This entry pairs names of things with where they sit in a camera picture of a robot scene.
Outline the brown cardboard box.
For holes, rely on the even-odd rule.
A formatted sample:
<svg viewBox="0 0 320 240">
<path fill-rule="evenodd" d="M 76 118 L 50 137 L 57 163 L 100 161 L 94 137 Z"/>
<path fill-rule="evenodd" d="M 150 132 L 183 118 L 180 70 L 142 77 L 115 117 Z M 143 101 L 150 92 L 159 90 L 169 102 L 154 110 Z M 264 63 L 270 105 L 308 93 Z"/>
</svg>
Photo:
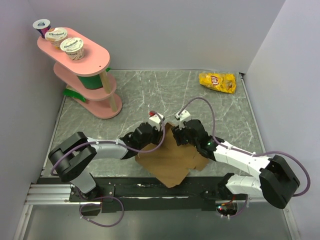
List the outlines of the brown cardboard box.
<svg viewBox="0 0 320 240">
<path fill-rule="evenodd" d="M 192 145 L 177 146 L 172 127 L 170 122 L 165 124 L 165 139 L 157 150 L 135 156 L 135 161 L 167 188 L 180 185 L 190 170 L 202 171 L 209 163 Z"/>
</svg>

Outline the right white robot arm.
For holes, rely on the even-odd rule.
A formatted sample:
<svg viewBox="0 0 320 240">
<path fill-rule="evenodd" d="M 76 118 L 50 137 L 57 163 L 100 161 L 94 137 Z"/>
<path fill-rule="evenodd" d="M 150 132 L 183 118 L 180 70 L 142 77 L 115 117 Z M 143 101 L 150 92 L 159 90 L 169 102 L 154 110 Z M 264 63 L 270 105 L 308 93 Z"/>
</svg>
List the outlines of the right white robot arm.
<svg viewBox="0 0 320 240">
<path fill-rule="evenodd" d="M 192 145 L 204 158 L 228 164 L 247 173 L 227 173 L 217 184 L 214 196 L 228 200 L 235 195 L 264 198 L 269 204 L 284 209 L 300 186 L 300 181 L 286 160 L 279 156 L 255 156 L 209 135 L 201 121 L 192 119 L 171 129 L 178 146 Z"/>
</svg>

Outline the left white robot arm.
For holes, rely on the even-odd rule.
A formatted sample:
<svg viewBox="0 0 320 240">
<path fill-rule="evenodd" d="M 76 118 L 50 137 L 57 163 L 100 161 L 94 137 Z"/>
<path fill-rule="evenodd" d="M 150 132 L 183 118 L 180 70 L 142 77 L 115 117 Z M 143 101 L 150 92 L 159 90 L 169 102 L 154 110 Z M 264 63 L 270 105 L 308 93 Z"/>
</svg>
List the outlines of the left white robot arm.
<svg viewBox="0 0 320 240">
<path fill-rule="evenodd" d="M 50 174 L 63 183 L 71 183 L 82 199 L 94 201 L 101 190 L 93 176 L 86 170 L 96 159 L 130 159 L 138 154 L 157 150 L 165 139 L 165 124 L 141 123 L 134 131 L 115 140 L 98 140 L 76 132 L 51 150 L 48 159 L 52 164 Z"/>
</svg>

